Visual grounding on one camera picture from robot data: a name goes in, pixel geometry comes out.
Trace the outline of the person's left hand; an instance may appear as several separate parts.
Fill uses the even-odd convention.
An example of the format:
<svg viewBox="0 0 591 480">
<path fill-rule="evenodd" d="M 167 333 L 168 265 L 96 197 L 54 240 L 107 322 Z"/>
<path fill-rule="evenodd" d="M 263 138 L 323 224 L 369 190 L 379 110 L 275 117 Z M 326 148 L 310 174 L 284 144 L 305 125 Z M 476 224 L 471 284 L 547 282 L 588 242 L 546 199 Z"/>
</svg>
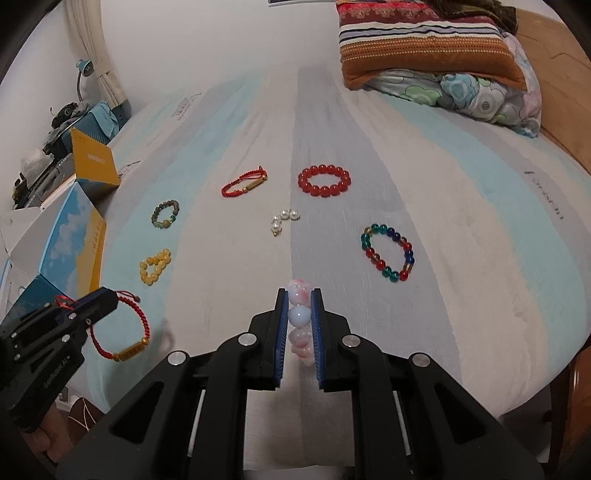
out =
<svg viewBox="0 0 591 480">
<path fill-rule="evenodd" d="M 55 405 L 50 407 L 34 432 L 22 433 L 22 437 L 34 454 L 46 454 L 54 463 L 59 463 L 73 448 L 66 421 Z"/>
</svg>

